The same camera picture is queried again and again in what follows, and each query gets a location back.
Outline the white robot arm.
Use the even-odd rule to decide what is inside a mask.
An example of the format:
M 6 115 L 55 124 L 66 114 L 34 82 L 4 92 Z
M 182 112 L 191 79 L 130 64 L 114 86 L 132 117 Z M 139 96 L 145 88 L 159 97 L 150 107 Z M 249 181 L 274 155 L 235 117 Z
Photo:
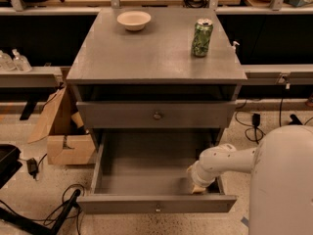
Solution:
M 313 127 L 286 125 L 255 148 L 222 144 L 188 168 L 201 193 L 226 171 L 250 175 L 248 235 L 313 235 Z

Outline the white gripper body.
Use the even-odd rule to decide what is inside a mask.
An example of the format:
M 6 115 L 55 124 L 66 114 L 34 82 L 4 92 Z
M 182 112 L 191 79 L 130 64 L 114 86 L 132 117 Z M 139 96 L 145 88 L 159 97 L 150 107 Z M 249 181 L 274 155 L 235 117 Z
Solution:
M 218 176 L 217 172 L 206 171 L 199 161 L 195 161 L 187 169 L 193 184 L 201 188 L 208 187 L 211 183 L 214 182 L 215 178 Z

